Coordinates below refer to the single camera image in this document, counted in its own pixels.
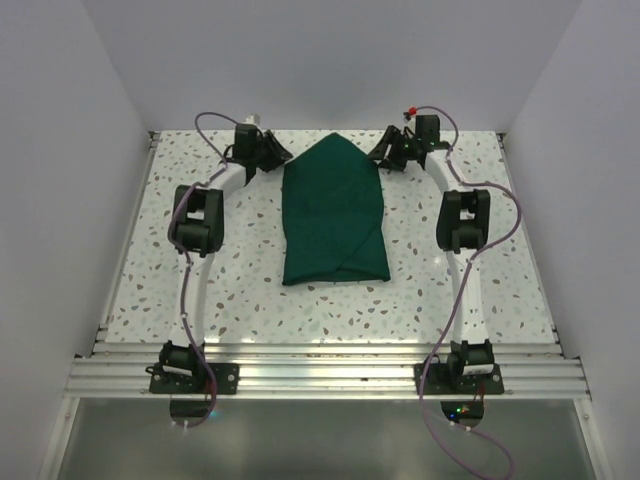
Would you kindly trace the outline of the green surgical cloth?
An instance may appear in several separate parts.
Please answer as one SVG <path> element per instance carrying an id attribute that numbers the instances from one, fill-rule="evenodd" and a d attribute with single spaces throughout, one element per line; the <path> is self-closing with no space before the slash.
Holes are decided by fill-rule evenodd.
<path id="1" fill-rule="evenodd" d="M 384 199 L 377 166 L 332 133 L 284 169 L 282 284 L 387 282 Z"/>

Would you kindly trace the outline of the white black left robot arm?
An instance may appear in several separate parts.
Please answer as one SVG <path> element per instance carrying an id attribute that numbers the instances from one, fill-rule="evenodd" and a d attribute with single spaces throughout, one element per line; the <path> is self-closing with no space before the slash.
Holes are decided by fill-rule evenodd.
<path id="1" fill-rule="evenodd" d="M 167 238 L 184 258 L 174 322 L 154 377 L 174 381 L 185 392 L 210 390 L 216 381 L 204 355 L 204 307 L 209 274 L 224 240 L 224 205 L 261 170 L 270 172 L 293 155 L 272 131 L 252 123 L 235 125 L 234 141 L 221 153 L 211 176 L 176 188 Z"/>

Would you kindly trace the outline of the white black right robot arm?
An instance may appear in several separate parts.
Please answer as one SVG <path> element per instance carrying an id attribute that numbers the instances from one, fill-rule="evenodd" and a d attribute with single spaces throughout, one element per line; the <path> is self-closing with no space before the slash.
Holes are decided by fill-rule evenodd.
<path id="1" fill-rule="evenodd" d="M 417 162 L 442 193 L 435 237 L 448 261 L 454 305 L 436 343 L 438 348 L 448 343 L 448 355 L 441 359 L 434 351 L 419 366 L 416 389 L 422 395 L 471 392 L 489 380 L 495 368 L 480 274 L 473 266 L 473 256 L 488 243 L 491 196 L 455 171 L 450 159 L 453 145 L 441 139 L 439 114 L 409 108 L 403 113 L 406 126 L 388 126 L 368 154 L 388 171 L 400 172 L 410 161 Z"/>

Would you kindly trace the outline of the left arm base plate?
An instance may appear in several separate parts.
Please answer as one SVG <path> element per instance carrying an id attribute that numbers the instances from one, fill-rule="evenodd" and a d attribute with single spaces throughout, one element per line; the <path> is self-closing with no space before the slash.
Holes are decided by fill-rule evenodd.
<path id="1" fill-rule="evenodd" d="M 236 363 L 209 363 L 215 379 L 216 395 L 235 395 L 240 379 L 240 366 Z M 149 392 L 152 394 L 187 395 L 211 394 L 210 375 L 199 366 L 195 376 L 165 371 L 160 364 L 147 366 L 145 372 L 151 376 Z"/>

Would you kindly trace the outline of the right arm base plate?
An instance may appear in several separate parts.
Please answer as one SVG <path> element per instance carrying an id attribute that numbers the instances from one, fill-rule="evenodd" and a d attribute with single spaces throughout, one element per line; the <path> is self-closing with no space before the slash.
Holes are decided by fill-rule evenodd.
<path id="1" fill-rule="evenodd" d="M 443 395 L 502 395 L 505 387 L 500 366 L 495 364 L 488 374 L 454 376 L 445 364 L 434 363 L 428 368 L 425 383 L 422 384 L 424 363 L 413 366 L 414 383 L 417 393 L 430 396 Z"/>

